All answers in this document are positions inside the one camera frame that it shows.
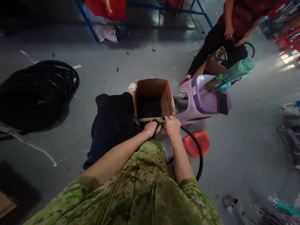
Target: tape roll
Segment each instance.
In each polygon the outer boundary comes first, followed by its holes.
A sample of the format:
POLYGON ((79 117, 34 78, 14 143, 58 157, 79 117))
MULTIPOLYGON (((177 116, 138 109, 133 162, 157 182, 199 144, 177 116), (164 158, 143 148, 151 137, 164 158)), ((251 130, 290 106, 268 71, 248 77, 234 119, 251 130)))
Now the tape roll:
POLYGON ((284 109, 292 109, 292 108, 294 108, 295 106, 296 106, 295 103, 285 103, 285 104, 282 106, 282 108, 284 108, 284 109))

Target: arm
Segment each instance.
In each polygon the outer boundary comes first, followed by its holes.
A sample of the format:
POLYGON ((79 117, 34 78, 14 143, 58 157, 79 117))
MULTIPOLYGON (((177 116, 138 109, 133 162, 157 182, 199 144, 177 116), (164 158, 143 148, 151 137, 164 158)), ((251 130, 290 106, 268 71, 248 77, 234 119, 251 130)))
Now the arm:
POLYGON ((240 40, 238 43, 235 44, 235 47, 242 46, 246 41, 248 41, 249 37, 251 36, 251 34, 253 33, 253 31, 255 30, 255 28, 258 26, 258 24, 261 22, 261 20, 263 18, 264 18, 264 16, 261 16, 256 21, 254 21, 254 23, 249 27, 249 29, 245 33, 245 35, 242 38, 242 40, 240 40))
POLYGON ((183 180, 189 178, 196 180, 187 152, 185 151, 179 134, 181 126, 179 120, 173 116, 170 116, 169 118, 165 116, 165 120, 167 123, 166 131, 170 137, 174 152, 174 172, 177 184, 180 185, 183 180))
POLYGON ((224 38, 226 40, 231 40, 234 34, 234 28, 232 26, 232 10, 235 1, 236 0, 226 0, 226 2, 224 3, 223 17, 226 26, 224 38))
MULTIPOLYGON (((145 126, 145 129, 150 132, 150 137, 153 136, 156 126, 156 122, 150 122, 145 126)), ((148 137, 148 132, 143 130, 129 140, 116 145, 81 175, 94 177, 97 181, 97 187, 103 185, 121 171, 132 154, 148 140, 148 137)))

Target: red shirt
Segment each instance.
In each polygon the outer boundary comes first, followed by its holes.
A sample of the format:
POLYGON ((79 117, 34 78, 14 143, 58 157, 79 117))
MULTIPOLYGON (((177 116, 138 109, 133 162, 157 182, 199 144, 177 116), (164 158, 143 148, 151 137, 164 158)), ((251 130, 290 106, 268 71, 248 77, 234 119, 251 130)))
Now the red shirt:
MULTIPOLYGON (((248 28, 261 16, 268 15, 278 3, 278 0, 237 0, 232 10, 232 25, 235 29, 234 36, 243 36, 248 28)), ((217 24, 225 27, 224 14, 218 19, 217 24)))

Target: green water bottle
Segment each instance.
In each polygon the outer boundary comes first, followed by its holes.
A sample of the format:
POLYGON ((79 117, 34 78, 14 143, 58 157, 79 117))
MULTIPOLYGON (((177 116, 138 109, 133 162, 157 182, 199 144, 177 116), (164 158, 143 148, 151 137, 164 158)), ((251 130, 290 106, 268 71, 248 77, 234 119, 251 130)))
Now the green water bottle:
POLYGON ((248 74, 254 68, 254 62, 250 57, 242 59, 234 64, 232 67, 225 70, 223 73, 214 77, 205 84, 206 90, 209 92, 218 89, 224 84, 233 82, 238 78, 248 74))

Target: cardboard box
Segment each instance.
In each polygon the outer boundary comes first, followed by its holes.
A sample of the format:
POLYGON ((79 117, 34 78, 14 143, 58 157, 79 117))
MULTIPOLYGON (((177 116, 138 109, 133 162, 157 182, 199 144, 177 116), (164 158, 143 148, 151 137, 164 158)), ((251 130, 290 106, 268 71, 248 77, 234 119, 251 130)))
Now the cardboard box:
POLYGON ((0 191, 0 218, 12 211, 17 205, 0 191))
POLYGON ((146 120, 152 121, 153 119, 160 120, 160 117, 143 119, 138 118, 138 97, 158 97, 161 102, 162 112, 164 113, 164 116, 176 116, 173 95, 171 92, 170 84, 167 80, 160 78, 150 78, 137 81, 137 87, 133 98, 134 112, 137 117, 138 123, 146 120))
POLYGON ((195 72, 192 78, 194 78, 197 75, 202 75, 204 70, 207 70, 211 75, 217 76, 220 73, 223 73, 226 70, 226 68, 211 57, 208 57, 206 62, 199 67, 199 69, 195 72))

